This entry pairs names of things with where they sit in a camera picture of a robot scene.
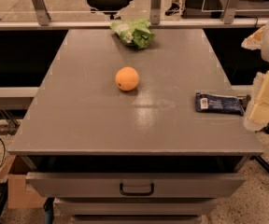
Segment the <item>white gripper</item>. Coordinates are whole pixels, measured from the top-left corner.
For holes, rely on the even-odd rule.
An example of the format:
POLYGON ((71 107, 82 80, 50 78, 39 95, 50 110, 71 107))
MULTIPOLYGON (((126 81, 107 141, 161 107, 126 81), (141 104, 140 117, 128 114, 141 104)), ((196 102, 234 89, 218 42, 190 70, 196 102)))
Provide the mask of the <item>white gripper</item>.
MULTIPOLYGON (((269 62, 269 21, 245 38, 241 44, 244 49, 261 49, 262 58, 269 62)), ((269 123, 269 70, 258 72, 253 80, 251 99, 244 117, 244 127, 249 131, 259 131, 269 123)))

